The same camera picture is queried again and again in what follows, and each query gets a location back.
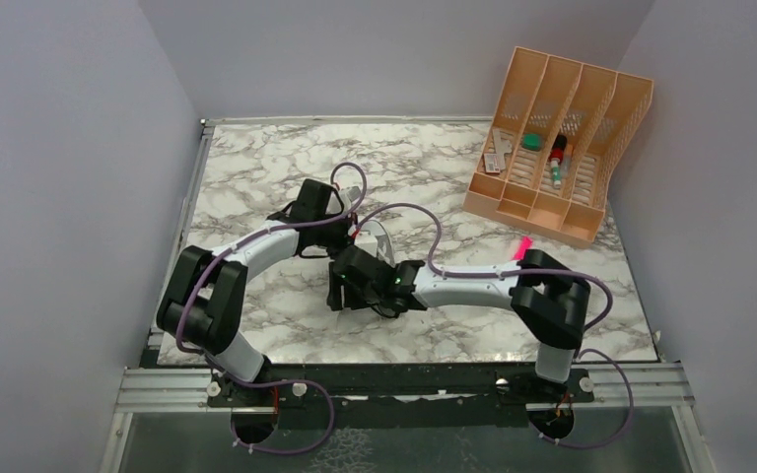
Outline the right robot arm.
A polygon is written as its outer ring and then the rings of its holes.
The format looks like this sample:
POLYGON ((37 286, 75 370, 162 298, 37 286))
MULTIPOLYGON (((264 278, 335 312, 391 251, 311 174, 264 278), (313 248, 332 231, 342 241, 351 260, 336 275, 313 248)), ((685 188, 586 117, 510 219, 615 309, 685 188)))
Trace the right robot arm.
POLYGON ((591 288, 544 251, 531 249, 501 265, 434 270, 423 260, 391 265, 350 246, 330 263, 329 276, 334 310, 369 308, 385 318, 448 305, 512 311, 539 343, 531 392, 552 401, 568 389, 591 288))

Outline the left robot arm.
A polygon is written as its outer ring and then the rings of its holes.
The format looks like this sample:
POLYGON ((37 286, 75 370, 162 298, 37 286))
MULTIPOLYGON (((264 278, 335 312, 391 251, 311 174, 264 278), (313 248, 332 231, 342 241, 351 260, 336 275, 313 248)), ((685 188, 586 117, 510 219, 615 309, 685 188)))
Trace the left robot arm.
POLYGON ((309 247, 323 249, 328 257, 340 253, 352 241, 352 212, 363 194, 357 186, 340 189, 307 179, 298 197, 269 215, 259 230, 222 249, 185 248, 159 304, 158 327, 229 373, 241 401, 262 402, 271 381, 263 372, 266 358, 240 332, 246 286, 309 247))

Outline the grey canvas sneaker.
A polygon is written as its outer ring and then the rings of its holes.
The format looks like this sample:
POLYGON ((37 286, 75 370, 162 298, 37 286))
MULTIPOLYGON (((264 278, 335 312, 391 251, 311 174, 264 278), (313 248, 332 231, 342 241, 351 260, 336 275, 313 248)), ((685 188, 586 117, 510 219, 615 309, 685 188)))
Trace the grey canvas sneaker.
POLYGON ((379 260, 387 263, 390 266, 395 266, 396 261, 394 257, 392 238, 387 229, 377 220, 369 220, 361 226, 360 230, 373 230, 379 232, 379 260))

